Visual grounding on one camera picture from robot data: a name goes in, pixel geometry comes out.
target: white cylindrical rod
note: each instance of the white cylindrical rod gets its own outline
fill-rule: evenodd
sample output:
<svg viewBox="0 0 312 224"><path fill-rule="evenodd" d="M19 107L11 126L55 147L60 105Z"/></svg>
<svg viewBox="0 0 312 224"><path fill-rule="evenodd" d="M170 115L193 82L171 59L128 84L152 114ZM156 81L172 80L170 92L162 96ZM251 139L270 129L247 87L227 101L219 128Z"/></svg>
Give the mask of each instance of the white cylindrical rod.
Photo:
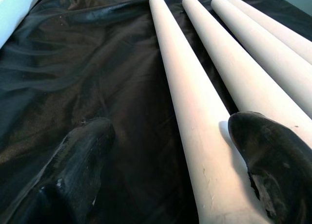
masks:
<svg viewBox="0 0 312 224"><path fill-rule="evenodd" d="M312 64L312 42L242 0L228 0Z"/></svg>
<svg viewBox="0 0 312 224"><path fill-rule="evenodd" d="M312 118L312 65L226 0L211 7L245 49Z"/></svg>
<svg viewBox="0 0 312 224"><path fill-rule="evenodd" d="M38 0L0 0L0 48Z"/></svg>
<svg viewBox="0 0 312 224"><path fill-rule="evenodd" d="M150 0L201 224L270 222L227 131L229 113L164 0Z"/></svg>
<svg viewBox="0 0 312 224"><path fill-rule="evenodd" d="M182 4L238 109L285 125L312 148L312 120L198 0Z"/></svg>

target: white surface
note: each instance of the white surface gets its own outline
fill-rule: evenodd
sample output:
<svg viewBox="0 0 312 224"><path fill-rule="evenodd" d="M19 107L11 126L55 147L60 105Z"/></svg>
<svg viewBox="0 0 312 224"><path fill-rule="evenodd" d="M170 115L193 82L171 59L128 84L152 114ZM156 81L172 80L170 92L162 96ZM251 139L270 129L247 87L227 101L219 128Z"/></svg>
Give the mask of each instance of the white surface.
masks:
<svg viewBox="0 0 312 224"><path fill-rule="evenodd" d="M227 0L211 7L245 49L312 118L312 65Z"/></svg>
<svg viewBox="0 0 312 224"><path fill-rule="evenodd" d="M276 38L294 50L297 54L303 57L306 61L312 64L312 42L283 24L277 22L271 17L265 15L261 11L253 8L242 0L228 0L247 16L252 18Z"/></svg>
<svg viewBox="0 0 312 224"><path fill-rule="evenodd" d="M246 165L231 143L225 106L164 0L150 0L150 7L199 223L268 223Z"/></svg>
<svg viewBox="0 0 312 224"><path fill-rule="evenodd" d="M312 120L198 0L182 3L238 109L262 113L287 126L311 148Z"/></svg>
<svg viewBox="0 0 312 224"><path fill-rule="evenodd" d="M0 0L0 48L38 0Z"/></svg>

